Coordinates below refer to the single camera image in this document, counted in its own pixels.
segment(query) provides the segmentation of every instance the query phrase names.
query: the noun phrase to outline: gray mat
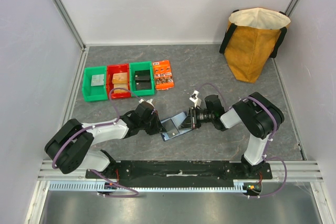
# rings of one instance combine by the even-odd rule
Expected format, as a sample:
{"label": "gray mat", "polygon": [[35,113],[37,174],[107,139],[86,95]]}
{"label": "gray mat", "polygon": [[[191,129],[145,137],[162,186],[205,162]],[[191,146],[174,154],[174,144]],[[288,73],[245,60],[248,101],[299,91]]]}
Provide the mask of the gray mat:
{"label": "gray mat", "polygon": [[[275,68],[268,60],[255,84],[237,81],[231,73],[219,45],[164,45],[164,46],[109,46],[91,47],[86,67],[106,66],[120,63],[170,60],[175,87],[157,91],[153,98],[161,119],[187,111],[191,106],[189,96],[194,88],[211,82],[223,93],[228,105],[232,105],[255,91],[260,92],[278,106],[285,115],[285,122],[270,145],[268,156],[281,156],[287,160],[302,159]],[[216,94],[212,87],[203,87],[203,100]],[[134,109],[136,98],[115,100],[121,114]],[[73,118],[80,122],[97,123],[115,118],[110,101],[85,102],[80,90],[77,95]],[[163,142],[160,135],[148,136],[145,132],[123,139],[96,145],[115,159],[139,160],[240,160],[247,148],[249,132],[242,125],[225,131],[217,131],[212,124],[203,124],[173,140]]]}

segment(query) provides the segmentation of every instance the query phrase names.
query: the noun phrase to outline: orange package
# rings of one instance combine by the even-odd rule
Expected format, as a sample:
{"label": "orange package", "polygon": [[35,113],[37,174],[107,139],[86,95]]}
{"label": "orange package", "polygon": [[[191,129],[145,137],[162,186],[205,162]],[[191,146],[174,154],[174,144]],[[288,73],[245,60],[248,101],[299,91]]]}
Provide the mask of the orange package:
{"label": "orange package", "polygon": [[169,60],[153,62],[153,71],[156,90],[167,90],[174,87]]}

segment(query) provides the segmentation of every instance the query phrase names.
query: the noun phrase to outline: green bin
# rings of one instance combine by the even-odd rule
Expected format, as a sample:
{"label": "green bin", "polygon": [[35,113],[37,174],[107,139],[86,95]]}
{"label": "green bin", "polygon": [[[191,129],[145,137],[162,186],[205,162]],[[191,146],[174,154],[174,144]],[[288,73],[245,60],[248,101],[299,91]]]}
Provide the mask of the green bin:
{"label": "green bin", "polygon": [[[149,70],[151,73],[151,82],[152,88],[148,90],[136,90],[135,86],[135,79],[134,73],[139,70]],[[153,67],[151,61],[144,61],[144,62],[133,62],[130,63],[130,88],[131,91],[136,94],[137,96],[144,96],[144,95],[154,95],[155,94],[155,82],[154,82],[154,74],[153,74]]]}
{"label": "green bin", "polygon": [[[106,66],[86,68],[83,75],[82,93],[86,102],[107,100],[106,92]],[[103,85],[92,86],[92,76],[103,74]]]}

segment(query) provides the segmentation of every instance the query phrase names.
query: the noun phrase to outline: cable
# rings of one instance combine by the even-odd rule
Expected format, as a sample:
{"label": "cable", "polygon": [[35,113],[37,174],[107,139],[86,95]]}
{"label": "cable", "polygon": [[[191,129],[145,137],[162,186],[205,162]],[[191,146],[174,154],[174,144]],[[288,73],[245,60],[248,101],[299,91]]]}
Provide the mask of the cable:
{"label": "cable", "polygon": [[64,145],[62,145],[62,147],[59,149],[59,151],[56,153],[55,157],[54,157],[54,160],[52,160],[52,168],[53,169],[57,169],[57,166],[56,166],[56,161],[57,159],[59,158],[59,155],[62,153],[62,151],[64,151],[64,149],[68,146],[68,144],[74,140],[78,135],[80,135],[81,133],[83,133],[84,131],[87,131],[87,130],[90,130],[90,129],[93,129],[95,127],[102,127],[102,126],[109,126],[109,125],[113,125],[113,124],[116,124],[119,119],[120,119],[120,113],[119,113],[119,110],[117,108],[117,106],[115,105],[115,103],[112,101],[112,92],[116,89],[121,89],[121,90],[124,90],[124,91],[127,91],[127,92],[130,92],[132,95],[134,95],[136,98],[139,99],[139,101],[141,100],[140,97],[138,97],[136,94],[134,94],[132,91],[128,90],[128,89],[124,89],[124,88],[114,88],[114,89],[111,89],[110,93],[109,93],[109,100],[111,101],[112,103],[112,106],[114,108],[114,110],[116,111],[117,113],[117,118],[116,120],[114,120],[113,122],[108,122],[108,123],[98,123],[98,124],[95,124],[95,125],[91,125],[91,126],[88,126],[88,127],[85,127],[83,129],[81,129],[80,131],[76,132],[74,135],[72,135],[65,143]]}
{"label": "cable", "polygon": [[251,101],[255,102],[257,105],[259,105],[259,106],[260,106],[260,107],[261,107],[261,108],[268,114],[268,116],[269,116],[269,117],[271,118],[271,120],[273,121],[274,128],[273,128],[272,133],[269,135],[268,140],[267,140],[267,143],[266,143],[266,145],[265,145],[265,149],[264,149],[264,152],[263,152],[263,155],[262,155],[263,160],[264,160],[265,162],[270,161],[270,160],[280,160],[280,161],[282,162],[282,164],[283,164],[283,168],[284,168],[284,170],[285,170],[284,181],[282,182],[281,186],[280,186],[276,191],[274,191],[273,193],[269,193],[269,194],[265,194],[265,195],[261,195],[261,196],[250,196],[250,198],[265,198],[265,197],[272,196],[272,195],[274,195],[274,194],[280,192],[280,191],[283,189],[283,187],[285,186],[286,181],[287,181],[287,166],[286,166],[286,164],[285,164],[285,161],[284,161],[282,158],[280,158],[280,157],[271,157],[271,158],[266,159],[266,152],[267,152],[268,145],[269,145],[269,143],[271,142],[271,139],[272,139],[272,137],[274,136],[274,134],[276,133],[276,131],[277,131],[277,127],[278,127],[278,125],[277,125],[277,121],[275,120],[274,116],[273,116],[273,115],[271,114],[271,112],[270,112],[270,111],[269,111],[269,110],[268,110],[268,109],[267,109],[261,102],[259,102],[257,99],[255,99],[255,98],[253,98],[253,97],[245,97],[245,98],[243,98],[243,100],[246,100],[246,99],[251,100]]}
{"label": "cable", "polygon": [[126,187],[126,186],[119,185],[117,182],[112,182],[111,180],[109,180],[108,178],[104,177],[98,171],[96,171],[94,169],[89,169],[88,171],[89,172],[93,172],[98,177],[104,179],[106,182],[111,183],[114,187],[122,188],[122,189],[131,191],[131,192],[134,193],[134,194],[130,194],[130,195],[106,195],[106,194],[98,193],[98,195],[100,195],[100,196],[107,197],[107,198],[132,198],[132,197],[136,197],[136,196],[139,195],[138,191],[136,191],[136,190],[134,190],[132,188]]}
{"label": "cable", "polygon": [[227,108],[227,105],[226,105],[226,101],[225,101],[225,99],[224,99],[223,94],[220,92],[220,90],[218,89],[218,87],[216,87],[216,86],[213,85],[212,83],[210,83],[210,82],[206,82],[206,83],[204,83],[204,84],[198,86],[198,88],[196,88],[195,90],[199,92],[200,88],[203,87],[204,85],[210,85],[211,87],[213,87],[213,88],[217,91],[217,93],[220,95],[220,97],[221,97],[221,99],[222,99],[224,110],[225,110],[225,111],[228,111],[228,108]]}

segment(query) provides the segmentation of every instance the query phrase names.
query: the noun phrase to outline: plastic bin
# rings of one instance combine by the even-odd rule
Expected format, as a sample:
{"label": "plastic bin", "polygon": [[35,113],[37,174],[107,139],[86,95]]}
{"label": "plastic bin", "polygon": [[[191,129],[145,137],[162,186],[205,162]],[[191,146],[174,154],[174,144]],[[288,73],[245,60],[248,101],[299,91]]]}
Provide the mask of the plastic bin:
{"label": "plastic bin", "polygon": [[[139,70],[149,70],[151,73],[151,82],[152,82],[152,88],[148,90],[136,90],[135,86],[135,79],[134,79],[134,73]],[[144,61],[144,62],[133,62],[130,63],[130,86],[131,91],[138,95],[138,96],[144,96],[144,95],[153,95],[155,94],[155,82],[154,82],[154,75],[153,75],[153,67],[151,61]]]}
{"label": "plastic bin", "polygon": [[92,76],[96,74],[104,74],[104,80],[106,80],[106,70],[106,66],[86,68],[84,70],[82,93],[86,102],[103,101],[108,99],[105,82],[104,85],[101,86],[91,86]]}
{"label": "plastic bin", "polygon": [[[130,67],[128,64],[120,64],[120,65],[109,65],[107,66],[107,78],[106,78],[106,92],[107,96],[109,96],[110,91],[114,88],[112,83],[112,77],[115,73],[124,73],[127,72],[127,86],[130,90]],[[130,92],[125,93],[117,93],[112,94],[112,99],[119,99],[119,98],[129,98],[131,97]]]}

